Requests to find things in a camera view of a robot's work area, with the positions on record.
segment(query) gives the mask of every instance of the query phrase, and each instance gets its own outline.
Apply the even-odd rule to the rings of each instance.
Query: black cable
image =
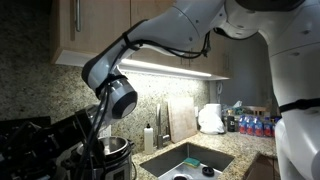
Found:
[[[205,37],[205,40],[204,40],[204,44],[203,44],[203,48],[201,50],[201,52],[191,52],[191,51],[184,51],[184,50],[179,50],[179,49],[175,49],[175,48],[171,48],[171,47],[167,47],[167,46],[163,46],[159,43],[156,43],[154,41],[150,41],[150,40],[137,40],[137,41],[133,41],[132,44],[133,45],[137,45],[137,44],[147,44],[147,45],[151,45],[151,46],[155,46],[155,47],[160,47],[168,52],[170,52],[171,54],[177,56],[177,57],[180,57],[180,58],[185,58],[185,59],[195,59],[199,56],[201,56],[202,54],[206,54],[208,52],[208,48],[210,48],[210,42],[209,42],[209,35],[210,35],[210,32],[208,32],[206,34],[206,37]],[[111,72],[111,70],[114,68],[115,66],[115,63],[118,61],[118,59],[120,59],[122,57],[122,55],[129,49],[128,46],[125,46],[122,48],[122,50],[118,53],[118,55],[116,56],[116,58],[114,59],[112,65],[109,67],[109,72]],[[180,55],[176,52],[180,52],[180,53],[187,53],[189,56],[184,56],[184,55]],[[88,156],[90,156],[90,153],[91,153],[91,149],[92,149],[92,146],[93,146],[93,143],[94,143],[94,138],[96,138],[100,128],[101,128],[101,125],[102,125],[102,122],[103,122],[103,117],[105,116],[105,114],[107,113],[107,109],[108,109],[108,103],[109,103],[109,94],[110,94],[110,84],[107,84],[106,86],[106,91],[107,92],[103,92],[102,94],[102,98],[101,98],[101,102],[98,106],[98,112],[94,118],[94,121],[93,121],[93,126],[90,130],[90,133],[89,133],[89,136],[87,138],[87,142],[84,143],[84,150],[83,150],[83,153],[82,153],[82,156],[81,156],[81,159],[80,159],[80,170],[77,169],[76,173],[75,173],[75,179],[79,179],[79,177],[82,176],[82,173],[83,173],[83,169],[84,169],[84,166],[85,166],[85,161],[87,160]],[[101,106],[103,104],[103,102],[106,102],[106,105],[104,107],[104,110],[101,114],[101,118],[98,122],[98,126],[96,128],[96,130],[94,130],[94,126],[95,124],[97,123],[97,120],[98,120],[98,116],[99,116],[99,113],[100,113],[100,109],[101,109]]]
[[[133,177],[133,180],[136,180],[137,179],[137,167],[136,167],[136,165],[132,162],[132,166],[133,166],[133,168],[134,168],[134,177]]]
[[[95,178],[95,173],[93,171],[93,162],[92,162],[92,158],[89,158],[90,159],[90,166],[91,166],[91,179],[96,179]]]
[[[90,130],[89,136],[86,138],[87,142],[83,142],[82,156],[79,161],[79,167],[77,168],[75,176],[74,176],[75,177],[74,179],[76,179],[76,180],[80,179],[80,177],[82,176],[84,166],[85,166],[85,161],[87,160],[87,157],[88,157],[88,142],[91,141],[91,139],[92,139],[92,134],[94,133],[94,125],[97,123],[99,112],[100,112],[100,109],[101,109],[102,104],[104,102],[104,99],[105,99],[105,93],[103,93],[103,96],[101,98],[101,102],[99,103],[97,113],[96,113],[96,116],[95,116],[94,121],[92,123],[92,128]]]

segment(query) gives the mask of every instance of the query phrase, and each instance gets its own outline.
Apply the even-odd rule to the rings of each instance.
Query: white plastic bag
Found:
[[[198,123],[200,125],[200,132],[205,134],[218,134],[223,133],[223,123],[221,118],[210,111],[209,108],[203,108],[199,112]]]

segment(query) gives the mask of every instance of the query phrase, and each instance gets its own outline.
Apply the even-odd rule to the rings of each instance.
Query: granite backsplash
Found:
[[[82,81],[80,67],[49,63],[49,15],[0,0],[0,22],[0,120],[50,116],[54,123],[98,103]],[[130,115],[112,126],[112,135],[131,139],[136,144],[134,152],[143,150],[146,123],[156,127],[158,103],[165,130],[168,98],[190,96],[200,108],[209,102],[206,81],[125,75],[138,92],[138,104]]]

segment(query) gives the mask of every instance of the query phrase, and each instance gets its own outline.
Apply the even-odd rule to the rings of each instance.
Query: faucet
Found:
[[[161,135],[161,108],[160,104],[157,104],[157,115],[156,115],[156,124],[158,126],[158,135],[157,135],[157,149],[163,148],[163,143],[170,141],[169,128],[166,127],[166,135]]]

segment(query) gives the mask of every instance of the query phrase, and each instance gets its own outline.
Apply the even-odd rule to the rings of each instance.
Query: soap dispenser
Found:
[[[153,153],[153,128],[148,123],[147,127],[144,128],[144,153]]]

